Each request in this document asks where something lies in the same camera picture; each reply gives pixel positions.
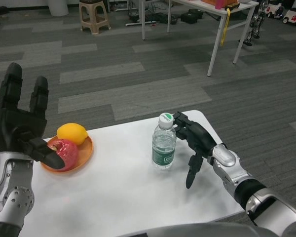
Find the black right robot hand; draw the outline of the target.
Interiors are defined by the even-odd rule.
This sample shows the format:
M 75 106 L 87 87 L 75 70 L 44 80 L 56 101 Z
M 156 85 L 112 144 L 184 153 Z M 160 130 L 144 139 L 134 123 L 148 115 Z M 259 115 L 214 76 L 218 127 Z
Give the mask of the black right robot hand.
M 189 189 L 200 171 L 203 159 L 207 158 L 213 147 L 217 145 L 210 133 L 199 123 L 188 119 L 182 112 L 174 115 L 174 125 L 176 136 L 181 140 L 186 140 L 188 146 L 195 151 L 188 162 L 189 171 L 186 177 L 186 188 Z

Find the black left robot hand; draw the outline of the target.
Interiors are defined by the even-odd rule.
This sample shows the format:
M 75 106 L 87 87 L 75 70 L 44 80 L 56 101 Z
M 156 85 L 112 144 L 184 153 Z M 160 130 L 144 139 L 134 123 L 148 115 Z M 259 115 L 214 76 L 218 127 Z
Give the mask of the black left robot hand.
M 42 138 L 47 125 L 47 78 L 37 77 L 29 111 L 18 108 L 22 83 L 21 66 L 11 63 L 0 86 L 0 151 L 23 153 L 53 169 L 64 168 L 64 161 Z

